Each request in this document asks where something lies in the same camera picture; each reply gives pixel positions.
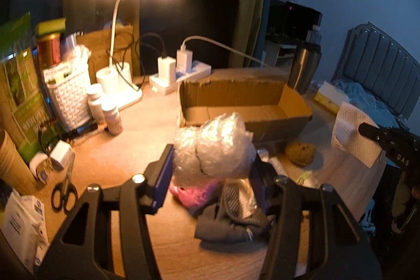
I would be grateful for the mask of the white paper towel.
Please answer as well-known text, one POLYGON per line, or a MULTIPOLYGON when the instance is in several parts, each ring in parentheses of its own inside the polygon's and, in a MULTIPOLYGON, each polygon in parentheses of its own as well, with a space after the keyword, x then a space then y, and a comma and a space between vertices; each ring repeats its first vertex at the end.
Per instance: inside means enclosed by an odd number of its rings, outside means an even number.
POLYGON ((378 160, 382 149, 377 142, 359 133, 360 124, 378 126, 361 109, 343 102, 332 129, 331 146, 353 155, 366 167, 371 168, 378 160))

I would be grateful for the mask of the clear bubble wrap bundle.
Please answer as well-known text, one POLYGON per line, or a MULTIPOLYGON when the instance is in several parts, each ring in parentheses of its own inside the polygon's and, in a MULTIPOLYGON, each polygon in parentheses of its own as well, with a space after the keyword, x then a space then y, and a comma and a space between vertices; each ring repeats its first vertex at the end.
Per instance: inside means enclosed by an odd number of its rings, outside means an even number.
POLYGON ((247 178, 256 159, 253 133, 238 112, 177 129, 174 149, 173 182, 182 188, 247 178))

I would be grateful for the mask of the brown fuzzy ball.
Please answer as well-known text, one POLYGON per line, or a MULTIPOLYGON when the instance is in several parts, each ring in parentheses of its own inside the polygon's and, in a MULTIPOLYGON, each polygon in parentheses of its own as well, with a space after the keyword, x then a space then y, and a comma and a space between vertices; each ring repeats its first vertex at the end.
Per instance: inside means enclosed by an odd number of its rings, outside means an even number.
POLYGON ((285 145, 286 157, 296 166, 305 167, 310 165, 317 151, 317 147, 313 144, 301 141, 289 141, 285 145))

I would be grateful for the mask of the black scissors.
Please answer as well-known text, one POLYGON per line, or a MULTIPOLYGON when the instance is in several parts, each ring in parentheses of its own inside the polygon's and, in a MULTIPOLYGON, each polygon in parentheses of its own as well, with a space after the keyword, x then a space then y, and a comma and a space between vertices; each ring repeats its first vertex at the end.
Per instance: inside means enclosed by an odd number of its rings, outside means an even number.
POLYGON ((55 213, 63 211, 66 215, 75 207, 75 203, 78 201, 77 188, 71 181, 71 176, 74 167, 75 156, 70 157, 70 163, 67 167, 65 178, 57 183, 51 194, 51 206, 55 213), (74 197, 74 203, 72 208, 68 208, 68 200, 70 196, 74 197))

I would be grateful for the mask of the small white box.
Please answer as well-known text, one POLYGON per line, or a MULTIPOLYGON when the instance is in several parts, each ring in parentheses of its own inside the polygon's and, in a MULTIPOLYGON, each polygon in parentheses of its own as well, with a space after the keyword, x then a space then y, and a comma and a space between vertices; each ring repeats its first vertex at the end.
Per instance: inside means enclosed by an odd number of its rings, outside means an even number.
POLYGON ((74 162, 75 152, 69 143, 59 140, 50 153, 50 159, 53 169, 62 171, 74 162))

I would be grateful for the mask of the grey padded headboard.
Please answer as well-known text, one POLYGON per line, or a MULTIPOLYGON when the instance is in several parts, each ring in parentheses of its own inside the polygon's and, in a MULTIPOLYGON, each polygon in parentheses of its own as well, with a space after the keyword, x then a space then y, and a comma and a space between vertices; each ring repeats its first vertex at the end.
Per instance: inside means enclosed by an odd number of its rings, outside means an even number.
POLYGON ((419 100, 419 63, 370 22, 347 31, 332 80, 360 84, 396 117, 408 119, 419 100))

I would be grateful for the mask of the grey dark cloth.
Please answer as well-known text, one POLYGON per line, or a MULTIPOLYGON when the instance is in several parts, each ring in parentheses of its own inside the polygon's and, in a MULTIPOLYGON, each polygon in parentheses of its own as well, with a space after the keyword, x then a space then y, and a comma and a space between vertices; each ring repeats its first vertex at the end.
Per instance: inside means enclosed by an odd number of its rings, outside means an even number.
POLYGON ((250 242, 268 233, 273 217, 263 213, 248 179, 223 184, 217 203, 204 208, 194 237, 213 244, 250 242))

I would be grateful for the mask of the small white bottle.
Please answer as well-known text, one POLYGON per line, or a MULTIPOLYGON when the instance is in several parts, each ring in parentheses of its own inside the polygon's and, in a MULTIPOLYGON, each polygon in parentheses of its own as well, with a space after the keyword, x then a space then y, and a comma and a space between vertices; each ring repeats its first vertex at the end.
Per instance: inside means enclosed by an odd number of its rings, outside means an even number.
POLYGON ((99 124, 105 122, 105 117, 102 110, 102 103, 105 93, 103 92, 102 85, 95 83, 87 88, 88 106, 93 119, 99 124))

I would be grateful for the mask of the white plastic packet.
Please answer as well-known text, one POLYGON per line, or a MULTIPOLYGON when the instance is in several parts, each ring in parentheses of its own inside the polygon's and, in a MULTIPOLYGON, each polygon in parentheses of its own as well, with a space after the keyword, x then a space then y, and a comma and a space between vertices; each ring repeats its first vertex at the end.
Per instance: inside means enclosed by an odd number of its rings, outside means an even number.
POLYGON ((50 246, 45 205, 35 196, 12 190, 4 211, 1 231, 17 257, 31 273, 40 267, 50 246))

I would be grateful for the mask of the white charger adapter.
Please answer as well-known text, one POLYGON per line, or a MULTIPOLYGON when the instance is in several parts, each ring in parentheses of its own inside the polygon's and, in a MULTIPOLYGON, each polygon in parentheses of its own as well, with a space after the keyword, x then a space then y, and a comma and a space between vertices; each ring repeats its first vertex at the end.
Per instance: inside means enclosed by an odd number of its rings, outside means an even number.
POLYGON ((158 75, 161 81, 172 84, 176 81, 176 60, 173 57, 158 58, 158 75))

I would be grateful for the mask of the white woven basket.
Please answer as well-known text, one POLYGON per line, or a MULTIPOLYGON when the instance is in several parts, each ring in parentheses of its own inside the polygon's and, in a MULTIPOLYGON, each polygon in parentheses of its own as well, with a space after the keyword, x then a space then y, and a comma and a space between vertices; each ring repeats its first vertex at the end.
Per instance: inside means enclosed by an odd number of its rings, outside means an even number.
POLYGON ((90 120, 87 95, 89 86, 88 64, 60 81, 46 84, 54 114, 66 131, 77 129, 90 120))

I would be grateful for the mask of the stainless steel tumbler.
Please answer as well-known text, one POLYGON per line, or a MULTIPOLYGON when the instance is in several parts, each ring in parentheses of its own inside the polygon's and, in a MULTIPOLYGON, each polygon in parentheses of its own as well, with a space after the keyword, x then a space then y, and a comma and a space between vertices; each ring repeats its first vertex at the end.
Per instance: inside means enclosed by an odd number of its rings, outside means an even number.
POLYGON ((321 47, 316 43, 303 42, 293 56, 288 86, 305 94, 320 63, 321 47))

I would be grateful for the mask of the green printed box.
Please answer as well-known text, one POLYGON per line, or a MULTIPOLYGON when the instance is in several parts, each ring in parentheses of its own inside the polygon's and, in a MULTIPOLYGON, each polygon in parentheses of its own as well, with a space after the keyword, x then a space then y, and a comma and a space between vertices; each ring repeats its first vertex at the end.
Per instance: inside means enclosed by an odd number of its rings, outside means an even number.
POLYGON ((42 150, 38 129, 51 118, 33 57, 31 14, 1 25, 1 128, 29 163, 42 150))

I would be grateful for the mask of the brown cardboard backing box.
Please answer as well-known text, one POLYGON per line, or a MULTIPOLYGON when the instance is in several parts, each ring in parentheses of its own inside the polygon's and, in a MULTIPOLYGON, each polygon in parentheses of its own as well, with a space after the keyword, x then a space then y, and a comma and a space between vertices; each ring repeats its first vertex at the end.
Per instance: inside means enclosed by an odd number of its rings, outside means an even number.
MULTIPOLYGON (((134 50, 133 27, 131 25, 117 25, 113 57, 117 62, 132 63, 134 50)), ((91 51, 88 60, 88 72, 92 84, 97 82, 96 72, 109 66, 109 49, 111 43, 111 29, 96 30, 76 36, 78 45, 84 45, 91 51)))

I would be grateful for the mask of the red tin can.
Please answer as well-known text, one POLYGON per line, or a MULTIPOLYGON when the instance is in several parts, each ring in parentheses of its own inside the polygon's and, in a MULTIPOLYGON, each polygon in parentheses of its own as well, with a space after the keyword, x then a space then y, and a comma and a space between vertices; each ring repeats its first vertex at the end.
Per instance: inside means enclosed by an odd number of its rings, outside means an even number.
POLYGON ((44 70, 61 63, 60 33, 36 38, 39 67, 44 70))

